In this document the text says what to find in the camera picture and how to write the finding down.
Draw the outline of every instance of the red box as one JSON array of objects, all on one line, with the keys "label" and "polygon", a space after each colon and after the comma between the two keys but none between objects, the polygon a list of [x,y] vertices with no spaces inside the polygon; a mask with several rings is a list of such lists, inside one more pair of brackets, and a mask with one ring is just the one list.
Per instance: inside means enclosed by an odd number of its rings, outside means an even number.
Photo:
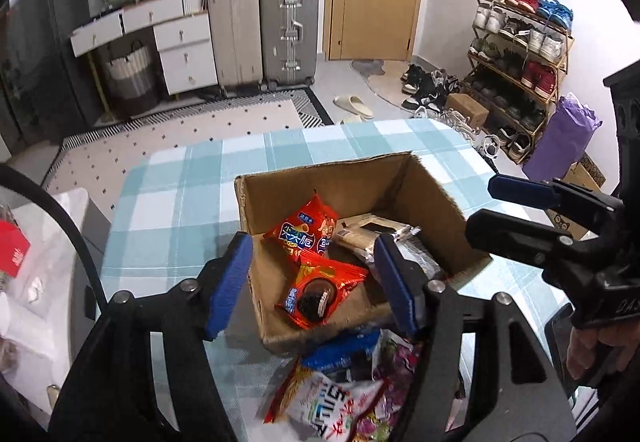
[{"label": "red box", "polygon": [[0,220],[0,271],[12,278],[18,276],[29,247],[31,244],[19,228]]}]

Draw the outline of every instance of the purple bag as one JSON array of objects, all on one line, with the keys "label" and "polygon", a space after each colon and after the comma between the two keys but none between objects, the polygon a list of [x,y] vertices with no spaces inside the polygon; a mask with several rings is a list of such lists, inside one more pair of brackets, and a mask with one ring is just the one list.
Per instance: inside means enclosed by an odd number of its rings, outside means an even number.
[{"label": "purple bag", "polygon": [[593,110],[578,101],[574,93],[562,96],[538,146],[522,168],[529,180],[563,178],[574,162],[580,161],[600,121]]}]

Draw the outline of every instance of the cardboard box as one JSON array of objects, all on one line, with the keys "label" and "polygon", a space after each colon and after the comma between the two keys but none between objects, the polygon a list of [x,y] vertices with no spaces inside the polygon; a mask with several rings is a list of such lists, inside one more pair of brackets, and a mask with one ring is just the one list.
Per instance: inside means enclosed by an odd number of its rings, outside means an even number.
[{"label": "cardboard box", "polygon": [[457,110],[465,117],[469,117],[469,126],[473,129],[482,128],[489,115],[489,110],[484,108],[469,94],[449,94],[449,97],[447,97],[447,104],[445,105],[445,109]]},{"label": "cardboard box", "polygon": [[[589,175],[589,172],[581,164],[574,164],[569,168],[569,171],[562,181],[577,184],[578,186],[590,189],[591,191],[600,191],[596,181],[593,180],[593,177]],[[567,217],[559,215],[555,211],[547,210],[546,215],[549,217],[555,228],[567,231],[574,240],[580,240],[585,234],[587,234],[588,229],[583,228],[575,222],[571,222]]]},{"label": "cardboard box", "polygon": [[[300,329],[276,308],[295,273],[284,250],[276,242],[263,241],[262,235],[299,210],[314,190],[340,217],[373,212],[420,226],[420,239],[451,275],[450,284],[456,289],[491,261],[488,254],[470,247],[460,209],[410,153],[238,177],[241,227],[254,238],[249,288],[260,338],[275,354],[300,352],[341,331],[393,321],[384,292],[372,276],[351,292],[325,326]],[[358,263],[335,243],[328,254],[333,259]]]}]

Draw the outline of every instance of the suitcase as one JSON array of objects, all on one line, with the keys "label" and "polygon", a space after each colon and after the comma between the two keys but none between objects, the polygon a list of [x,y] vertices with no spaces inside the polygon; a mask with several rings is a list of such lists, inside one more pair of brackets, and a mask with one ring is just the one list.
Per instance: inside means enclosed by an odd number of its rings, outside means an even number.
[{"label": "suitcase", "polygon": [[260,0],[265,79],[312,85],[318,59],[319,0]]},{"label": "suitcase", "polygon": [[259,1],[208,1],[218,82],[223,88],[262,82]]}]

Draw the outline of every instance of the checkered tablecloth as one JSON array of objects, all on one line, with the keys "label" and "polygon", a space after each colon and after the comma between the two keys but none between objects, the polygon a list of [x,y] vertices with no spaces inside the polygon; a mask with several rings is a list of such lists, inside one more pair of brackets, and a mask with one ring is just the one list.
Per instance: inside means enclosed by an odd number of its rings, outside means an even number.
[{"label": "checkered tablecloth", "polygon": [[[222,255],[239,229],[234,192],[238,175],[401,151],[418,155],[466,216],[488,208],[528,218],[521,206],[492,199],[486,189],[493,175],[489,166],[457,132],[429,119],[284,130],[168,149],[133,169],[125,182],[102,268],[107,298],[120,289],[136,296],[165,292]],[[505,291],[513,295],[546,347],[544,324],[566,297],[544,283],[541,273],[494,257],[462,294],[490,298]],[[272,356],[261,346],[246,288],[226,331],[205,344],[240,441],[289,441],[313,433],[301,433],[299,427],[287,423],[262,424],[289,361]],[[159,405],[171,418],[159,336],[152,339],[152,351]],[[462,355],[468,382],[471,339],[463,340]]]}]

